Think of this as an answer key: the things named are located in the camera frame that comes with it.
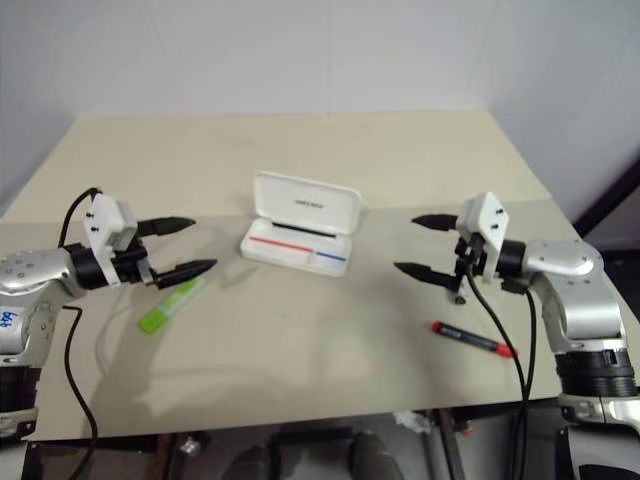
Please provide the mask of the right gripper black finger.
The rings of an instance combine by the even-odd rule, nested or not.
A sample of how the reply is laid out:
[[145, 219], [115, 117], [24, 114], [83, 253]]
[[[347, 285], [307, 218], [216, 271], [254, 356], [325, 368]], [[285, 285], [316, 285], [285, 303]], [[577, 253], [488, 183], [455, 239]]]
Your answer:
[[456, 229], [457, 216], [449, 214], [426, 214], [413, 218], [412, 223], [436, 231]]
[[415, 262], [395, 262], [394, 266], [402, 273], [423, 283], [443, 287], [449, 291], [457, 290], [457, 277], [434, 271], [427, 265]]

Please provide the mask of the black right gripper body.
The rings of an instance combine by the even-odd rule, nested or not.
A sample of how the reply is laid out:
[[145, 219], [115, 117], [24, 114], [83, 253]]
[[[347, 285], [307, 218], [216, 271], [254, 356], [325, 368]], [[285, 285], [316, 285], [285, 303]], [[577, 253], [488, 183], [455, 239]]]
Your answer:
[[466, 303], [466, 294], [462, 283], [468, 269], [471, 269], [473, 276], [481, 275], [484, 272], [487, 257], [484, 244], [485, 240], [479, 233], [473, 233], [469, 240], [465, 240], [463, 237], [458, 239], [454, 249], [457, 259], [451, 286], [452, 299], [456, 305]]

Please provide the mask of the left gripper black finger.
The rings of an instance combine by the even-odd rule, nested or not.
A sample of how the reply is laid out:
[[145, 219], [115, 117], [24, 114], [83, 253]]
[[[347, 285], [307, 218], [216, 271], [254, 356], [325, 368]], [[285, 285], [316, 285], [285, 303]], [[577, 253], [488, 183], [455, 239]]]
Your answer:
[[161, 217], [139, 221], [136, 236], [164, 236], [177, 233], [196, 224], [196, 221], [185, 217]]
[[172, 270], [154, 273], [154, 284], [159, 289], [179, 285], [195, 279], [212, 269], [218, 261], [216, 259], [193, 260], [176, 265]]

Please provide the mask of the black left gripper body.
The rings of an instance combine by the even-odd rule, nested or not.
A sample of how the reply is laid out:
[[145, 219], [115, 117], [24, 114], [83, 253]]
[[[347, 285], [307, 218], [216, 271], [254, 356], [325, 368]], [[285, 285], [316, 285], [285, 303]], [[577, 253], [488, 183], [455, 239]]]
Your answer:
[[112, 264], [122, 283], [155, 284], [155, 272], [150, 265], [148, 251], [138, 238], [134, 238], [125, 250], [115, 251]]

